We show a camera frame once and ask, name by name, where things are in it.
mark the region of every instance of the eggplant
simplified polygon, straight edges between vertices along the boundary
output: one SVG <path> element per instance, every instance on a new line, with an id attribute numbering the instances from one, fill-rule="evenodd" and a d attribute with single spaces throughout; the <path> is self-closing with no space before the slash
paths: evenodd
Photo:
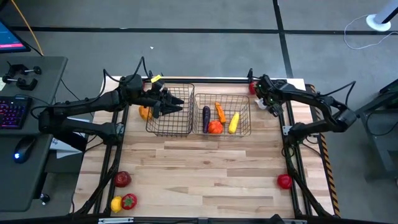
<path id="1" fill-rule="evenodd" d="M 208 126 L 210 122 L 210 108 L 208 106 L 203 107 L 203 133 L 208 132 Z"/>

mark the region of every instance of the metal wire basket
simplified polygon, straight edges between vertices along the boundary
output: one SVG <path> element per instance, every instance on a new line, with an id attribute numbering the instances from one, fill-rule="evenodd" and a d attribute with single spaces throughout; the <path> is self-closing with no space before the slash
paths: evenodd
<path id="1" fill-rule="evenodd" d="M 203 107 L 210 108 L 210 121 L 218 120 L 218 113 L 215 103 L 218 102 L 224 110 L 226 123 L 224 124 L 223 133 L 207 134 L 203 133 Z M 235 134 L 228 132 L 228 127 L 235 112 L 239 113 L 239 123 Z M 193 105 L 193 133 L 204 134 L 207 136 L 231 136 L 243 137 L 251 134 L 250 124 L 250 102 L 247 96 L 238 95 L 217 95 L 202 94 L 195 95 L 195 103 Z"/>
<path id="2" fill-rule="evenodd" d="M 188 136 L 192 131 L 193 120 L 193 96 L 195 87 L 190 83 L 173 84 L 166 83 L 165 87 L 173 96 L 184 101 L 183 110 L 159 116 L 159 118 L 151 118 L 147 120 L 146 130 L 154 133 L 156 136 Z"/>

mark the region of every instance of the wooden table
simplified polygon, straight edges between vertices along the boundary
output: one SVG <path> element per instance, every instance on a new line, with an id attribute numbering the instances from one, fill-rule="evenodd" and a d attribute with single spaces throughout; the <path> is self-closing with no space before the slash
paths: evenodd
<path id="1" fill-rule="evenodd" d="M 288 82 L 305 89 L 302 79 Z M 105 90 L 117 86 L 108 79 Z M 196 93 L 247 95 L 248 85 L 195 84 Z M 277 176 L 287 172 L 280 153 L 279 120 L 258 109 L 254 99 L 250 96 L 251 135 L 221 140 L 204 140 L 196 134 L 186 138 L 157 137 L 146 131 L 138 106 L 131 106 L 119 170 L 128 171 L 132 183 L 116 188 L 115 195 L 134 193 L 139 202 L 135 209 L 112 216 L 269 218 L 278 213 L 282 218 L 294 217 L 290 192 L 276 184 Z M 309 106 L 293 101 L 292 109 L 296 122 L 312 122 Z M 110 122 L 111 117 L 112 113 L 96 112 L 94 123 Z M 99 142 L 96 138 L 88 147 Z M 318 145 L 307 144 L 319 150 Z M 74 196 L 76 209 L 98 185 L 105 147 L 98 146 L 85 154 Z M 300 148 L 308 188 L 324 209 L 334 214 L 322 159 L 310 149 Z M 297 192 L 304 211 L 298 187 Z"/>

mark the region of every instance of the rgb keyboard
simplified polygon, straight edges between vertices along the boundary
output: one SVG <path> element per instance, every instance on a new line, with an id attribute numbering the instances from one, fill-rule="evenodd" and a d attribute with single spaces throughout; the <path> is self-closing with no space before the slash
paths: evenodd
<path id="1" fill-rule="evenodd" d="M 21 129 L 32 99 L 19 96 L 0 96 L 0 129 Z"/>

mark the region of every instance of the computer monitor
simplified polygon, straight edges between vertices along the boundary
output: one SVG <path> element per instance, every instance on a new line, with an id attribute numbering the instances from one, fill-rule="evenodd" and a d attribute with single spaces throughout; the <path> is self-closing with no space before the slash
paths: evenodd
<path id="1" fill-rule="evenodd" d="M 30 47 L 0 20 L 0 53 L 28 51 Z"/>

